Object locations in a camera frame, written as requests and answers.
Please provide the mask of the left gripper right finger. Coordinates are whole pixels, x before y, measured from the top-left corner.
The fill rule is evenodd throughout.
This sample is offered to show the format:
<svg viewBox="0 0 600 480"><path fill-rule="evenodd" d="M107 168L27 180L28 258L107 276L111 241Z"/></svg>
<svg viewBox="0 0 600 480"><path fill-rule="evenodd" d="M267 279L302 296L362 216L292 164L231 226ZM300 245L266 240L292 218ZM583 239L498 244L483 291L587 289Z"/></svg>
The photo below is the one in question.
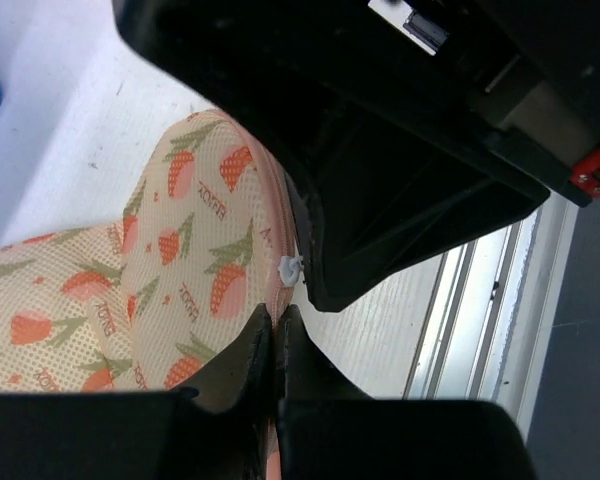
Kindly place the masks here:
<svg viewBox="0 0 600 480"><path fill-rule="evenodd" d="M284 479L533 479L515 422L477 400L379 400L311 340L292 305L276 333Z"/></svg>

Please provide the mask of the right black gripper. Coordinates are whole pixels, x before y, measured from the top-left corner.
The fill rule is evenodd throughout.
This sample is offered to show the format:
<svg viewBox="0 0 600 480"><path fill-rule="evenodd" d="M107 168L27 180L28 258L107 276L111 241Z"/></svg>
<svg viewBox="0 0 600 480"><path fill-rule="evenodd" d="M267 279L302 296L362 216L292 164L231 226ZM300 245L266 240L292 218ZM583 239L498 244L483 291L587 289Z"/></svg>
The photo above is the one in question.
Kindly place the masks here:
<svg viewBox="0 0 600 480"><path fill-rule="evenodd" d="M289 175L308 296L600 198L600 1L117 1L142 58L237 120Z"/></svg>

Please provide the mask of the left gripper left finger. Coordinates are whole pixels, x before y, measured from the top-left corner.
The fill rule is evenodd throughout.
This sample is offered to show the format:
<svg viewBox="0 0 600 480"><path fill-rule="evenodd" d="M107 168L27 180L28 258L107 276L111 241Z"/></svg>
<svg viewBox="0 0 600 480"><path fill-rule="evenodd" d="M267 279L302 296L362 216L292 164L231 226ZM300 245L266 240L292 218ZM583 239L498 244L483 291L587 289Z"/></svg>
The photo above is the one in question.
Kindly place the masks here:
<svg viewBox="0 0 600 480"><path fill-rule="evenodd" d="M167 391L0 394L0 479L262 479L273 332L238 337Z"/></svg>

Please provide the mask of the floral mesh laundry bag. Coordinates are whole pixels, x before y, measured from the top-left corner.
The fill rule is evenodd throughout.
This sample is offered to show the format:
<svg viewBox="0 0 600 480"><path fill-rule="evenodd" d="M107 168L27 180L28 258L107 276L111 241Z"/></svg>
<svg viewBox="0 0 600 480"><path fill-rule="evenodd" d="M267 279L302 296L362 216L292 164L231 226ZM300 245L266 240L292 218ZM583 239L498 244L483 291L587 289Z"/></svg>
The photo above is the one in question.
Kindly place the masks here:
<svg viewBox="0 0 600 480"><path fill-rule="evenodd" d="M159 140L118 221L0 249L0 394L167 391L298 281L284 173L228 114Z"/></svg>

